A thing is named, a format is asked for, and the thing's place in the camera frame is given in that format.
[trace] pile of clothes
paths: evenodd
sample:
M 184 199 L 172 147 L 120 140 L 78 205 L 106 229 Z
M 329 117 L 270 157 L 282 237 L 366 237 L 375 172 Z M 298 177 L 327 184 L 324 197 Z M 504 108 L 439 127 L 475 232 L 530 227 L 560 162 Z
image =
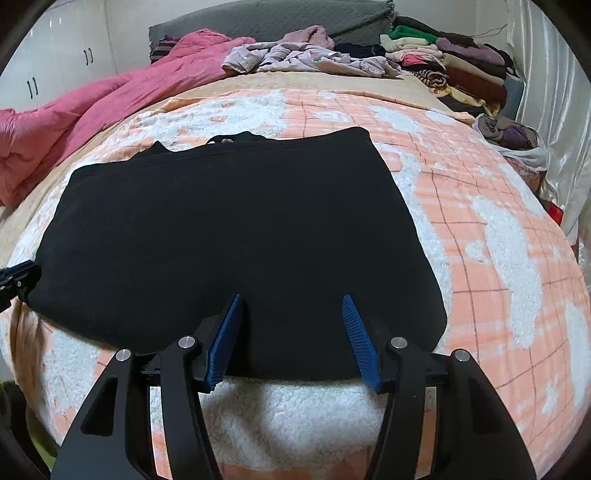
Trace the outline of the pile of clothes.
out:
M 505 79 L 508 72 L 515 73 L 506 52 L 410 17 L 396 17 L 380 42 L 388 58 L 419 77 L 451 110 L 497 116 L 505 106 Z
M 164 38 L 152 60 L 166 55 L 174 40 Z M 515 69 L 506 52 L 410 17 L 396 17 L 379 42 L 335 44 L 324 27 L 312 25 L 277 41 L 238 46 L 222 66 L 238 73 L 325 72 L 376 78 L 406 73 L 421 80 L 452 111 L 495 117 L 502 110 L 515 118 L 524 84 L 510 75 Z M 508 86 L 514 94 L 511 105 L 503 109 Z
M 519 174 L 533 194 L 538 196 L 548 167 L 548 151 L 539 133 L 502 115 L 496 118 L 480 115 L 472 128 L 482 134 Z

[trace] white curtain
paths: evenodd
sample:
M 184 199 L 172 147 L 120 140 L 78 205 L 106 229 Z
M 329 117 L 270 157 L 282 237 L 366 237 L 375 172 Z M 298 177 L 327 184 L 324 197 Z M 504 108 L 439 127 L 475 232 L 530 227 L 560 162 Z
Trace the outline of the white curtain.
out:
M 508 4 L 508 43 L 526 82 L 517 121 L 539 131 L 548 146 L 542 197 L 564 211 L 561 227 L 565 234 L 574 228 L 574 244 L 591 189 L 591 84 L 538 6 L 531 0 Z

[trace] purple clothing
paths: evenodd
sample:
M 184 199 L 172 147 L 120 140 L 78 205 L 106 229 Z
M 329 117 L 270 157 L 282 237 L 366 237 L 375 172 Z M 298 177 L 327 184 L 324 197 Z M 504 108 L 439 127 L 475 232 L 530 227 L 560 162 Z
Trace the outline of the purple clothing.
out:
M 439 50 L 447 53 L 459 53 L 465 57 L 475 60 L 482 60 L 491 65 L 505 65 L 505 59 L 492 48 L 485 45 L 478 45 L 478 48 L 474 47 L 461 47 L 450 42 L 446 38 L 438 38 L 435 42 Z

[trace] striped cloth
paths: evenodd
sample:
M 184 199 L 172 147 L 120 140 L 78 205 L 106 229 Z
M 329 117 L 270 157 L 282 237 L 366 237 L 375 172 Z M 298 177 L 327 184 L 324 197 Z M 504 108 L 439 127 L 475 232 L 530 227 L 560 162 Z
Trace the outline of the striped cloth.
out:
M 180 38 L 171 37 L 170 35 L 165 35 L 159 42 L 152 55 L 150 55 L 150 63 L 154 63 L 155 61 L 159 61 L 163 59 L 166 55 L 170 53 L 173 47 L 178 43 Z

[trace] pink clothing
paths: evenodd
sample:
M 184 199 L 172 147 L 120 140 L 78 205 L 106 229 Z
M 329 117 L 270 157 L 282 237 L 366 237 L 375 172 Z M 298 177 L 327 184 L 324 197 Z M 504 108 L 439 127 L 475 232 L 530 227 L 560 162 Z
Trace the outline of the pink clothing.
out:
M 411 67 L 412 65 L 426 65 L 427 62 L 416 55 L 406 55 L 402 60 L 403 67 Z
M 321 25 L 312 25 L 304 30 L 286 33 L 278 43 L 283 42 L 312 43 L 328 50 L 335 49 L 335 42 Z

